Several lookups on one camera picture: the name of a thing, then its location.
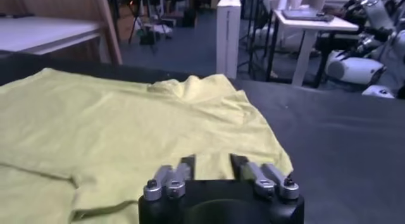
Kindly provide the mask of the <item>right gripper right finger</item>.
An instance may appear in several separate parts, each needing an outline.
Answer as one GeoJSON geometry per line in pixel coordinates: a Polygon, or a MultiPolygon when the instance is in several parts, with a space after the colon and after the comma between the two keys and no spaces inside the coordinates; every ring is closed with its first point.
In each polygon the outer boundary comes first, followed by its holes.
{"type": "Polygon", "coordinates": [[[258,165],[249,161],[246,156],[230,154],[234,177],[237,180],[249,180],[255,192],[264,198],[277,195],[281,199],[296,200],[299,198],[299,186],[290,177],[284,175],[274,164],[258,165]]]}

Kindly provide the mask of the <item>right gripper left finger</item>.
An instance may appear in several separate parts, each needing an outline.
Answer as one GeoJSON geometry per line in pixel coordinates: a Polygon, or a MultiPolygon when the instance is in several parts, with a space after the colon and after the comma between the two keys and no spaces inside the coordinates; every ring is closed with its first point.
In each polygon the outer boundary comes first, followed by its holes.
{"type": "Polygon", "coordinates": [[[186,181],[194,179],[196,155],[182,157],[176,168],[171,165],[160,166],[152,179],[143,189],[143,198],[157,201],[163,196],[178,199],[185,195],[186,181]]]}

